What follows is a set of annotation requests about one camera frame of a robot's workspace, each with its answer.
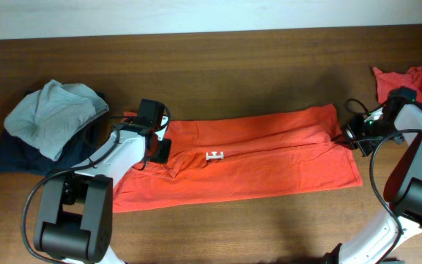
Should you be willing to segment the orange soccer t-shirt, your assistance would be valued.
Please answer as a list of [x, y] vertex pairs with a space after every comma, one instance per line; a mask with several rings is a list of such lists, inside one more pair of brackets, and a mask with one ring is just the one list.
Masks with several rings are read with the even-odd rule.
[[113, 210], [277, 197], [361, 186], [353, 154], [336, 144], [333, 105], [226, 120], [173, 121], [167, 163], [135, 166]]

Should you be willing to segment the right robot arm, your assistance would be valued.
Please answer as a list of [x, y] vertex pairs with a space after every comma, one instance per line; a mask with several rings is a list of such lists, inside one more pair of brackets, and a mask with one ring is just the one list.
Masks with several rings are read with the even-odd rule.
[[[369, 157], [369, 180], [382, 209], [355, 238], [325, 254], [322, 263], [388, 263], [388, 256], [422, 233], [422, 103], [413, 89], [388, 93], [376, 109], [355, 112], [334, 141]], [[374, 179], [374, 162], [386, 142], [408, 148], [391, 172], [384, 191]]]

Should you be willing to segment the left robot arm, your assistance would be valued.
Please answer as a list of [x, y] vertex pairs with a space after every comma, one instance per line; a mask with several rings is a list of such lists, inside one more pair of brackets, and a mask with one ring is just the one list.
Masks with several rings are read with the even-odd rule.
[[22, 214], [28, 252], [47, 263], [120, 263], [111, 248], [114, 187], [136, 164], [167, 163], [170, 121], [164, 104], [143, 99], [90, 157], [38, 182]]

